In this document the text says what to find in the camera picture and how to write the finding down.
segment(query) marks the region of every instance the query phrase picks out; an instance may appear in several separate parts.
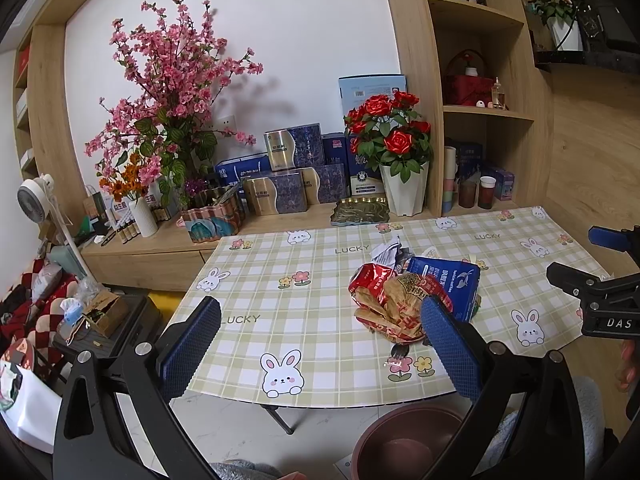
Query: gold tray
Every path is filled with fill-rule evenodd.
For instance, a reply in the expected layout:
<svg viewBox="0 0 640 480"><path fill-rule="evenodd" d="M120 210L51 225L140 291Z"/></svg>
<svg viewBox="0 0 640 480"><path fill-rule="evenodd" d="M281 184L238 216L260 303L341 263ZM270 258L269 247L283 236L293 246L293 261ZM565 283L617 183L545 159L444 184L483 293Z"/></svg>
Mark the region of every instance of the gold tray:
<svg viewBox="0 0 640 480"><path fill-rule="evenodd" d="M331 225L363 225L389 222L386 198L359 196L343 198L335 205Z"/></svg>

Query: white vase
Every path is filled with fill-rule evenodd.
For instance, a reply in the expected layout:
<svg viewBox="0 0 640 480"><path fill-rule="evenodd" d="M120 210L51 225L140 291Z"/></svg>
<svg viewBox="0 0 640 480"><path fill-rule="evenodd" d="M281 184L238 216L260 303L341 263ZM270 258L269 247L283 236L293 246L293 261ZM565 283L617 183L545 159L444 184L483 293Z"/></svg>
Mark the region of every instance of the white vase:
<svg viewBox="0 0 640 480"><path fill-rule="evenodd" d="M154 218L151 209L146 204L146 200L141 196L137 200L129 202L129 209L133 215L133 219L136 221L138 228L140 229L140 235L143 238L147 238L158 231L158 224Z"/></svg>
<svg viewBox="0 0 640 480"><path fill-rule="evenodd" d="M551 37L554 40L555 46L558 46L561 41L564 40L567 32L569 32L569 25L571 25L570 18L569 20L564 20L554 16L548 19L546 26L551 31ZM578 25L578 20L574 21L569 35L566 40L564 40L564 43L560 45L558 50L582 50L582 38L580 37L580 26Z"/></svg>
<svg viewBox="0 0 640 480"><path fill-rule="evenodd" d="M400 174L391 176L389 166L380 166L380 173L382 173L382 182L385 184L389 211L396 216L413 216L422 212L429 173L428 162L422 165L420 173L412 172L406 183L400 180Z"/></svg>

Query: perfume bottle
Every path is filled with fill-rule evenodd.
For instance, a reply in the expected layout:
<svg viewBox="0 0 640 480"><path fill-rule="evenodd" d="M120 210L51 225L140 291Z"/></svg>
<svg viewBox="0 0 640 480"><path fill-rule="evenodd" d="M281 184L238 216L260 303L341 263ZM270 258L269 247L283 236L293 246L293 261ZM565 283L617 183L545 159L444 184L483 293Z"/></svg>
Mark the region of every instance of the perfume bottle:
<svg viewBox="0 0 640 480"><path fill-rule="evenodd" d="M493 108L497 108L498 110L504 110L504 92L502 92L502 84L495 78L495 83L491 87L491 102L494 105Z"/></svg>

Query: power outlet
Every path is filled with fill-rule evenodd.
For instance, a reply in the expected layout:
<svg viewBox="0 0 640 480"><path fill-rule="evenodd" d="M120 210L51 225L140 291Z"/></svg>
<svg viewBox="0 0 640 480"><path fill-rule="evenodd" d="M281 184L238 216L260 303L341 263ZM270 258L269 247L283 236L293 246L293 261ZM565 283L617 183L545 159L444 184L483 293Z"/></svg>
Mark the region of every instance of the power outlet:
<svg viewBox="0 0 640 480"><path fill-rule="evenodd" d="M215 120L213 123L213 129L217 131L222 131L225 128L229 128L233 131L236 131L236 117L233 115L228 115L226 117L220 117Z"/></svg>

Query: red basket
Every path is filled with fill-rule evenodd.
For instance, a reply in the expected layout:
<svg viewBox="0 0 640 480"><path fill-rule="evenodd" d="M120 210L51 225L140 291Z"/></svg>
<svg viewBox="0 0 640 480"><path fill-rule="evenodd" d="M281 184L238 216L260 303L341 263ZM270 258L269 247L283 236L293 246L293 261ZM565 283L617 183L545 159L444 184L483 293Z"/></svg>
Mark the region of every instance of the red basket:
<svg viewBox="0 0 640 480"><path fill-rule="evenodd" d="M487 106L489 102L491 102L491 88L494 85L492 78L472 75L449 75L453 64L461 59L467 52L476 54L476 56L482 60L484 69L487 70L486 61L477 50L467 48L456 54L456 56L449 61L447 69L445 70L444 81L442 83L444 104L476 106L478 101L482 101L484 106Z"/></svg>

